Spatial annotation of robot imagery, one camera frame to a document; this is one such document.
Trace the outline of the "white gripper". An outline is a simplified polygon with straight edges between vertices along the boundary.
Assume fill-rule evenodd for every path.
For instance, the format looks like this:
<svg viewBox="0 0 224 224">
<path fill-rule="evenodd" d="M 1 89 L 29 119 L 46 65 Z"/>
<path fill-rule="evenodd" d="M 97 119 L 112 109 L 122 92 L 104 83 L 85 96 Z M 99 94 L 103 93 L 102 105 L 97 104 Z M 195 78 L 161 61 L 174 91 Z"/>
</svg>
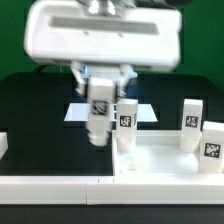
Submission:
<svg viewBox="0 0 224 224">
<path fill-rule="evenodd" d="M 37 0 L 28 14 L 24 48 L 35 62 L 71 64 L 80 96 L 88 87 L 84 64 L 124 64 L 115 82 L 116 94 L 124 96 L 132 66 L 167 72 L 178 65 L 180 30 L 175 9 L 126 8 L 120 17 L 101 16 L 76 0 Z"/>
</svg>

